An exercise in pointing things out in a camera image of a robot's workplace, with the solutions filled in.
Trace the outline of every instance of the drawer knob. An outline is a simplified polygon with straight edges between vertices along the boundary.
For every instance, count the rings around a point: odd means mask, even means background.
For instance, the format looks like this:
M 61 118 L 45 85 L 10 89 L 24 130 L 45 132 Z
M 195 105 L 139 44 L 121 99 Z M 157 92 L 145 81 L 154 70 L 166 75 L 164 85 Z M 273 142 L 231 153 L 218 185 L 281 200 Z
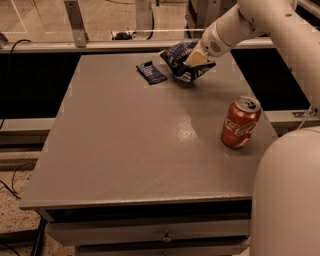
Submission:
M 165 231 L 164 232 L 164 237 L 161 238 L 161 241 L 164 242 L 164 243 L 170 243 L 172 242 L 173 238 L 169 236 L 169 232 L 168 231 Z

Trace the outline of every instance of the floor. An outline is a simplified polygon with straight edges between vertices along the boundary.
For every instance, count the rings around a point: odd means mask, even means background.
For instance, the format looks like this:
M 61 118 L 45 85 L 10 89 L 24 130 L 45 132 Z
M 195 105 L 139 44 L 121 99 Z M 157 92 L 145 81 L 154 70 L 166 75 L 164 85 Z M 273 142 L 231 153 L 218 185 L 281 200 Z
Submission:
M 58 0 L 4 0 L 0 2 L 0 31 L 9 41 L 28 38 L 38 42 L 72 42 L 72 32 L 63 1 Z M 158 31 L 152 40 L 183 39 L 186 0 L 153 1 L 154 28 Z M 112 31 L 135 28 L 133 0 L 79 0 L 82 16 L 92 41 L 110 40 Z M 23 197 L 32 175 L 33 163 L 39 152 L 0 153 L 0 180 Z M 19 199 L 0 185 L 0 233 L 36 229 L 39 216 L 33 211 L 21 211 Z M 31 243 L 10 244 L 12 249 L 0 247 L 0 255 L 30 255 Z M 45 235 L 41 256 L 73 256 L 73 247 L 62 247 Z M 242 256 L 249 255 L 246 250 Z

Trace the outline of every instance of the white table top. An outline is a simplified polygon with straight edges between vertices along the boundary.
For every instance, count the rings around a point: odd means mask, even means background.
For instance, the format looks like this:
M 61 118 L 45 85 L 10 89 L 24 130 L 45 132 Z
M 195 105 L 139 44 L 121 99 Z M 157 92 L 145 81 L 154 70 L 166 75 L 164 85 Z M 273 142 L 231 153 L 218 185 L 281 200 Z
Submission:
M 149 86 L 147 61 L 168 80 Z M 186 86 L 159 54 L 82 56 L 21 208 L 250 199 L 276 134 L 262 114 L 242 150 L 220 140 L 224 116 L 252 95 L 230 54 Z

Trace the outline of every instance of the table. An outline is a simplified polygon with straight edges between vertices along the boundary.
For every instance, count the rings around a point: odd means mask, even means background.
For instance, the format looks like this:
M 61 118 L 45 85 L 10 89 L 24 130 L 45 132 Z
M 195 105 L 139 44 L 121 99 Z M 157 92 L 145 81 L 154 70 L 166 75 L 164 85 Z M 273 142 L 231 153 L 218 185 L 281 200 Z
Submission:
M 150 60 L 167 81 L 141 77 Z M 240 95 L 252 92 L 230 54 L 193 84 L 158 53 L 82 56 L 21 208 L 79 255 L 240 253 L 255 172 L 277 137 L 262 114 L 244 149 L 221 142 Z

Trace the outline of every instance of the soda can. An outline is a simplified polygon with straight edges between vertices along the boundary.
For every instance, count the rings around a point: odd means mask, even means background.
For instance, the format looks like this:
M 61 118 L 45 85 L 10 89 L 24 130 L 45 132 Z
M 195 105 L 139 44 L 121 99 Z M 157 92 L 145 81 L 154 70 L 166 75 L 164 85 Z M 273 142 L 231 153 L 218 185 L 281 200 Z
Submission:
M 243 148 L 250 140 L 260 114 L 259 101 L 247 96 L 237 98 L 231 103 L 224 120 L 221 133 L 222 142 L 232 149 Z

